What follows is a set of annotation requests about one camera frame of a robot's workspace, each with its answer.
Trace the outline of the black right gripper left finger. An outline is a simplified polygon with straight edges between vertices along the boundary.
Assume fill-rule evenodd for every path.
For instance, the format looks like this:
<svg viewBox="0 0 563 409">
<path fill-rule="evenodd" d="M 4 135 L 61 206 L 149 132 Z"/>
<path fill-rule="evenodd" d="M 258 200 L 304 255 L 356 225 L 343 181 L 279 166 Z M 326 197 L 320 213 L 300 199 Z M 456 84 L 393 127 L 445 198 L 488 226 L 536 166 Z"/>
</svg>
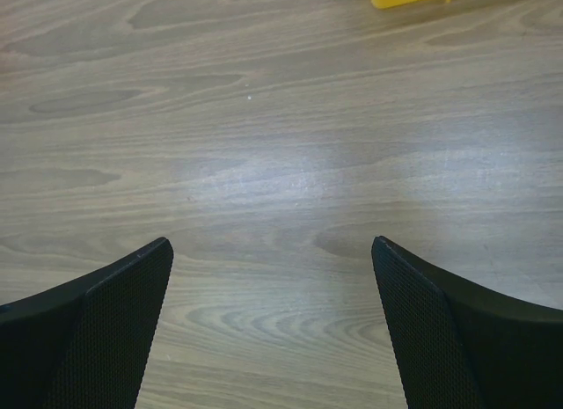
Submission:
<svg viewBox="0 0 563 409">
<path fill-rule="evenodd" d="M 133 408 L 173 262 L 160 237 L 1 307 L 3 408 Z"/>
</svg>

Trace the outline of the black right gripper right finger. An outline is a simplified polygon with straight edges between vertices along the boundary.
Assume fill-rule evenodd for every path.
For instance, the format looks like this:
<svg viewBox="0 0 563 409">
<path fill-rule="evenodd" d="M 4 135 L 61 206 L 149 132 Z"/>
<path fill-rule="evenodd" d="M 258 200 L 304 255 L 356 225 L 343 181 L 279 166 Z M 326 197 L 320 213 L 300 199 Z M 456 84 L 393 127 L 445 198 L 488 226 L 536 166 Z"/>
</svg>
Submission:
<svg viewBox="0 0 563 409">
<path fill-rule="evenodd" d="M 562 312 L 376 237 L 372 260 L 410 408 L 560 408 Z"/>
</svg>

